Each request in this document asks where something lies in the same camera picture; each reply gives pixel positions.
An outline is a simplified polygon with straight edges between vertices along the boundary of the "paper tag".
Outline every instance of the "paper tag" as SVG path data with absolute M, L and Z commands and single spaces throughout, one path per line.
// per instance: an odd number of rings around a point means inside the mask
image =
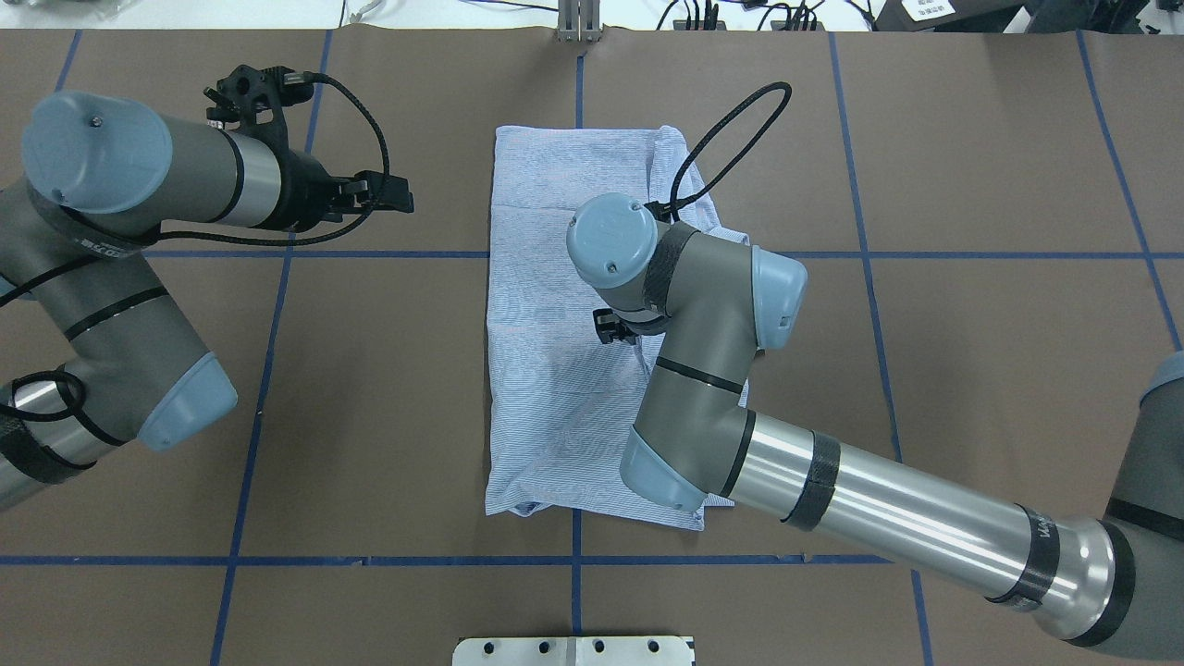
M 901 0 L 901 5 L 914 21 L 927 21 L 954 13 L 950 0 Z

